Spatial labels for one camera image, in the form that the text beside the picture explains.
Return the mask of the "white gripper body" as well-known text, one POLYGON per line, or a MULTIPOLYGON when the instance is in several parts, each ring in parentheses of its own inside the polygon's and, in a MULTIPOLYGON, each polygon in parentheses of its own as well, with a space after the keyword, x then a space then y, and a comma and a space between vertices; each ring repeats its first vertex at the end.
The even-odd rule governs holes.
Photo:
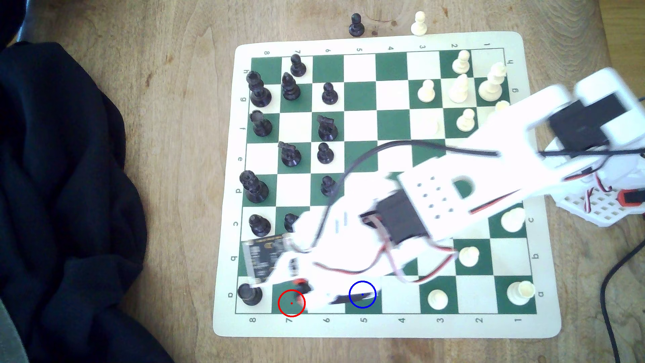
POLYGON ((374 179, 338 199, 317 245, 301 259, 301 276, 313 289, 297 290, 378 296, 389 277, 414 287, 429 283, 429 273, 402 273, 403 267, 430 249, 430 234, 417 213, 429 186, 429 179, 401 187, 388 178, 374 179))

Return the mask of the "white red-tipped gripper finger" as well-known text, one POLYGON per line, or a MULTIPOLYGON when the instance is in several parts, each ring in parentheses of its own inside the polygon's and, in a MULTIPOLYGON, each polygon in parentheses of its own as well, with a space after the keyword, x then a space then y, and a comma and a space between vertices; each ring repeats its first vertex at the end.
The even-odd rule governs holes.
POLYGON ((279 283, 287 289, 313 289, 307 278, 303 278, 298 268, 280 268, 282 277, 286 279, 279 283))
POLYGON ((330 305, 350 303, 350 297, 347 294, 338 295, 319 291, 311 291, 306 294, 297 292, 297 303, 306 309, 322 309, 330 305))

